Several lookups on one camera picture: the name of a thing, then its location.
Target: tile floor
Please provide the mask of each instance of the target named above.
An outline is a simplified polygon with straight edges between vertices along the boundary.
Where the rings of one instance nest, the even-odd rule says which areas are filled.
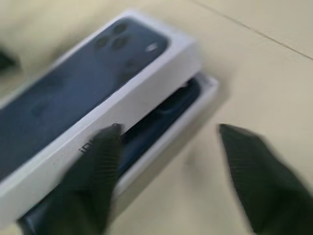
[[[112,235],[248,235],[229,181],[217,123],[250,128],[313,188],[313,20],[309,0],[3,0],[1,45],[30,82],[62,51],[124,9],[139,8],[199,41],[204,70],[228,88],[224,104],[113,223]],[[18,234],[11,226],[0,235]]]

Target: beige floor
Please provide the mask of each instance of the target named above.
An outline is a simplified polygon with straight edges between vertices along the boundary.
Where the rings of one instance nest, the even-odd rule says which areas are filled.
[[[220,122],[266,136],[313,189],[309,0],[3,0],[0,43],[20,55],[25,72],[2,79],[0,97],[31,81],[77,39],[129,7],[196,37],[205,70],[228,87],[229,96],[115,220],[112,235],[251,234],[227,175],[216,132]]]

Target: white box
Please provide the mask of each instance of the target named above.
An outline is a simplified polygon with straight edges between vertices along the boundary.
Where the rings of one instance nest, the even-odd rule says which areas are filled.
[[[122,123],[127,131],[201,70],[194,39],[138,12],[127,11],[67,52],[49,71],[123,17],[140,21],[166,36],[168,48],[102,104],[0,182],[0,228],[20,218],[51,192],[79,156],[78,149],[97,130],[113,123]]]

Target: floor seam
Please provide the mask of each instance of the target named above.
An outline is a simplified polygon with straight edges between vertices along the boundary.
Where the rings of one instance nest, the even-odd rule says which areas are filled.
[[[236,20],[236,19],[234,19],[234,18],[232,18],[232,17],[230,17],[230,16],[228,16],[228,15],[225,15],[224,13],[222,13],[222,12],[216,10],[216,9],[213,8],[213,7],[210,7],[210,6],[208,6],[208,5],[206,5],[206,4],[202,3],[202,2],[198,2],[198,1],[196,1],[196,0],[188,0],[188,1],[190,1],[190,2],[192,2],[192,3],[194,3],[194,4],[196,4],[196,5],[198,5],[198,6],[200,6],[200,7],[203,7],[203,8],[205,8],[205,9],[207,9],[207,10],[213,12],[214,14],[217,14],[217,15],[219,15],[219,16],[221,16],[221,17],[223,17],[223,18],[225,18],[225,19],[227,19],[227,20],[229,20],[229,21],[231,21],[231,22],[233,22],[233,23],[235,23],[235,24],[238,24],[238,25],[240,25],[241,27],[247,28],[247,29],[249,29],[250,31],[252,31],[252,32],[254,32],[254,33],[256,33],[256,34],[258,34],[258,35],[264,37],[264,38],[267,38],[267,39],[269,39],[269,40],[275,42],[276,44],[281,45],[282,47],[284,47],[284,48],[286,48],[286,49],[289,49],[289,50],[291,50],[291,51],[293,51],[293,52],[295,52],[295,53],[297,53],[297,54],[299,54],[299,55],[302,55],[302,56],[304,56],[304,57],[306,57],[306,58],[308,58],[308,59],[310,59],[310,60],[313,60],[313,57],[310,57],[309,55],[306,55],[306,54],[304,54],[304,53],[302,53],[302,52],[300,52],[300,51],[298,51],[298,50],[296,50],[296,49],[293,49],[292,47],[290,47],[290,46],[288,46],[288,45],[286,45],[286,44],[284,44],[284,43],[281,43],[281,42],[279,42],[279,41],[277,41],[277,40],[271,38],[270,36],[266,35],[265,33],[262,33],[262,32],[260,32],[259,30],[255,29],[255,28],[252,28],[252,27],[250,27],[250,26],[248,26],[248,25],[246,25],[246,24],[244,24],[244,23],[242,23],[242,22],[240,22],[240,21],[238,21],[238,20]]]

